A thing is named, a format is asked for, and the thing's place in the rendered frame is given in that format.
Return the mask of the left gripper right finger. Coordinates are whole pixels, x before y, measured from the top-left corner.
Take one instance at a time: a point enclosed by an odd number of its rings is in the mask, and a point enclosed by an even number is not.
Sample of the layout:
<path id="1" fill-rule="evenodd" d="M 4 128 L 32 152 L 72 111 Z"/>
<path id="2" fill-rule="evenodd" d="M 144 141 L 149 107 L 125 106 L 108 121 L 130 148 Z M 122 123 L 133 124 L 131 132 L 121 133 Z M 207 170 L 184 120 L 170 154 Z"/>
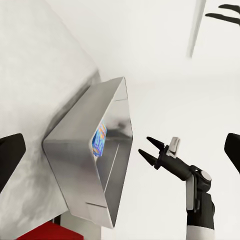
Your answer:
<path id="1" fill-rule="evenodd" d="M 229 133 L 227 135 L 224 151 L 240 173 L 240 135 Z"/>

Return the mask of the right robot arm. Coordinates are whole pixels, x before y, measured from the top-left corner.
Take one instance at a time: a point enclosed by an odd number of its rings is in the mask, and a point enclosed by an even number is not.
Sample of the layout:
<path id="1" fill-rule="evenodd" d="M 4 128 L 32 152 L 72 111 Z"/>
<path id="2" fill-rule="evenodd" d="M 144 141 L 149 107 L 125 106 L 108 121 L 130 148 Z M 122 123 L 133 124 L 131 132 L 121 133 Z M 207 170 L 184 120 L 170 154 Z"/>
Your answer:
<path id="1" fill-rule="evenodd" d="M 138 152 L 155 169 L 164 167 L 185 181 L 186 191 L 186 239 L 185 240 L 216 240 L 214 215 L 215 205 L 208 191 L 211 189 L 212 178 L 204 170 L 194 164 L 189 166 L 177 157 L 181 139 L 173 136 L 170 145 L 148 136 L 147 139 L 158 149 L 158 158 L 146 151 L 138 149 Z"/>

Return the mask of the board game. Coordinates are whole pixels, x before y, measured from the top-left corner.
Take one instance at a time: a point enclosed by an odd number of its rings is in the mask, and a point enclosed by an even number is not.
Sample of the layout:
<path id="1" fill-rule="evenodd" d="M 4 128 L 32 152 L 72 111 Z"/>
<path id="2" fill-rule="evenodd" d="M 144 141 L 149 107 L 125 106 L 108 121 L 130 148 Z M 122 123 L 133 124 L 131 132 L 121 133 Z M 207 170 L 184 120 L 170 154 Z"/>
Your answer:
<path id="1" fill-rule="evenodd" d="M 106 133 L 106 126 L 102 121 L 92 140 L 92 153 L 94 153 L 96 157 L 102 156 Z"/>

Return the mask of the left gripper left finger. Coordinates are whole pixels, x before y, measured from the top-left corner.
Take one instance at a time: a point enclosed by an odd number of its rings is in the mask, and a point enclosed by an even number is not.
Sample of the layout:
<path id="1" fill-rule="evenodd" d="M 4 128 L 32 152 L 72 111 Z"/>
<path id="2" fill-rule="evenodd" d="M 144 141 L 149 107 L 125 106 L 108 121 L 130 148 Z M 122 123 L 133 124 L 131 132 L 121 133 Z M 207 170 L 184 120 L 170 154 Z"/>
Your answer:
<path id="1" fill-rule="evenodd" d="M 0 138 L 0 193 L 26 153 L 22 133 Z"/>

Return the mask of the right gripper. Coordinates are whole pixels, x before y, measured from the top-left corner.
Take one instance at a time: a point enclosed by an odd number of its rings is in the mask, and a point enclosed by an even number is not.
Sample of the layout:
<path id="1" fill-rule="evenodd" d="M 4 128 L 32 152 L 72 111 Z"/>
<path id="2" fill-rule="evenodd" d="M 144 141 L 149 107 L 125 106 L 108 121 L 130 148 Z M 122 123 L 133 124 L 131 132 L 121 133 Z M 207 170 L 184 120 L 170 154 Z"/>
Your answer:
<path id="1" fill-rule="evenodd" d="M 156 158 L 146 151 L 138 149 L 138 152 L 147 160 L 147 162 L 157 170 L 160 167 L 164 167 L 174 175 L 179 172 L 180 168 L 183 166 L 183 160 L 179 157 L 174 158 L 171 155 L 166 154 L 169 149 L 169 145 L 167 144 L 165 146 L 164 142 L 156 140 L 150 136 L 148 136 L 147 139 L 159 149 L 160 153 L 160 156 Z"/>

